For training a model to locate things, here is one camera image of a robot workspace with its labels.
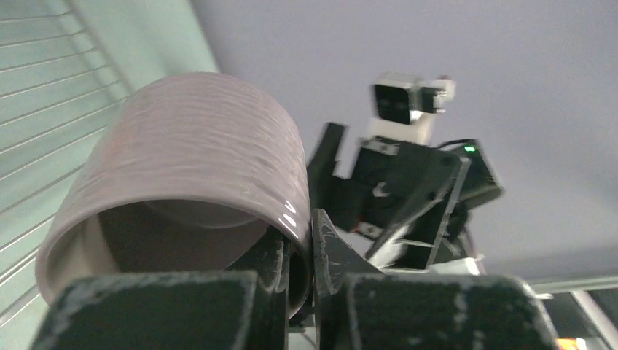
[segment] mug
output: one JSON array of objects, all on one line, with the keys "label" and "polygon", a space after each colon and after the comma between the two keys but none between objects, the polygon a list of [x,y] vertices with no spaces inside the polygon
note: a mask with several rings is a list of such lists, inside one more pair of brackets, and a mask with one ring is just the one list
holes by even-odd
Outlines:
[{"label": "mug", "polygon": [[269,225],[292,242],[294,313],[312,280],[294,121],[234,77],[166,77],[123,104],[84,164],[40,246],[36,283],[51,303],[88,276],[222,270]]}]

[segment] gray cup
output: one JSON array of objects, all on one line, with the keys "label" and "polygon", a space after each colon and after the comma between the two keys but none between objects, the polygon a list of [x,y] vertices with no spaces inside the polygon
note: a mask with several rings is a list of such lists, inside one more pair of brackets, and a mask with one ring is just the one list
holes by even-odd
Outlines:
[{"label": "gray cup", "polygon": [[293,243],[295,312],[310,288],[305,153],[287,112],[215,73],[130,97],[73,183],[36,257],[51,303],[75,279],[229,266],[272,225]]}]

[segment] light green surface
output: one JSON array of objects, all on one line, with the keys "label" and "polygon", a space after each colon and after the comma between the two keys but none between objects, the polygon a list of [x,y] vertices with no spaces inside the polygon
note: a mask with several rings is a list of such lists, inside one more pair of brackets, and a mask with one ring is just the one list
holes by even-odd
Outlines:
[{"label": "light green surface", "polygon": [[[73,57],[15,68],[67,55]],[[27,349],[47,310],[40,296],[11,305],[34,285],[28,254],[117,114],[118,100],[188,71],[216,71],[188,1],[0,1],[0,350]]]}]

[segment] ceiling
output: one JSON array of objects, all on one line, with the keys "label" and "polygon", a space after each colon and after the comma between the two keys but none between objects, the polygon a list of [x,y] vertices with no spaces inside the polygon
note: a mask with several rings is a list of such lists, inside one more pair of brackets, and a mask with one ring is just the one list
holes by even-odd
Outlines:
[{"label": "ceiling", "polygon": [[507,191],[473,213],[486,268],[533,278],[618,265],[615,0],[193,4],[221,71],[271,93],[308,155],[324,123],[350,126],[339,174],[380,73],[450,75],[457,96],[432,143],[481,139]]}]

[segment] wire rack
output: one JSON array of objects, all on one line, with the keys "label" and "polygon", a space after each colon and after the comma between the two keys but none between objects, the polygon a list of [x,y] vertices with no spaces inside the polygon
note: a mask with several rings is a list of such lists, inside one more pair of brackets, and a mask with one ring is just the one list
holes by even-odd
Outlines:
[{"label": "wire rack", "polygon": [[70,1],[0,1],[0,349],[29,346],[38,246],[130,93]]}]

